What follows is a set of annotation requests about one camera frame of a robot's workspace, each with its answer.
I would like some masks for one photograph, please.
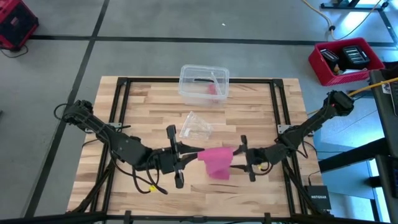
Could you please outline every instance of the clear plastic cup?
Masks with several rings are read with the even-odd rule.
[[[182,126],[180,138],[209,139],[212,130],[209,123],[191,111]]]

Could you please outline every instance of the red case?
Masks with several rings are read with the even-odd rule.
[[[13,10],[16,9],[17,6],[22,6],[24,11],[32,16],[32,19],[35,20],[34,25],[27,32],[22,34],[24,35],[24,38],[21,41],[18,41],[18,44],[13,44],[11,40],[0,34],[0,48],[8,50],[20,50],[39,26],[37,17],[35,17],[33,12],[21,0],[0,0],[0,26],[10,16]]]
[[[366,67],[367,71],[353,72],[347,75],[335,75],[325,62],[321,54],[322,49],[328,49],[339,55],[343,47],[358,45],[362,48],[363,52],[369,57],[370,63]],[[377,55],[373,52],[372,48],[363,38],[353,38],[348,40],[339,40],[334,42],[325,42],[315,45],[314,51],[308,58],[312,69],[323,86],[331,86],[342,83],[355,82],[369,78],[371,70],[379,70],[384,68],[384,64],[380,61]]]

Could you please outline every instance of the netgear logo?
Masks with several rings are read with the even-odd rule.
[[[312,199],[326,199],[326,196],[324,195],[311,195]]]

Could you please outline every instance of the black box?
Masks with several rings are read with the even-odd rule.
[[[305,186],[305,189],[307,190],[311,200],[314,202],[315,205],[318,206],[319,209],[331,209],[329,191],[327,186]]]

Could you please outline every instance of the clear plastic container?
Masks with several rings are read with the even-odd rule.
[[[191,111],[182,126],[180,138],[209,139],[212,130],[209,123]]]
[[[228,97],[229,71],[221,67],[184,65],[178,92],[188,105],[214,106]]]

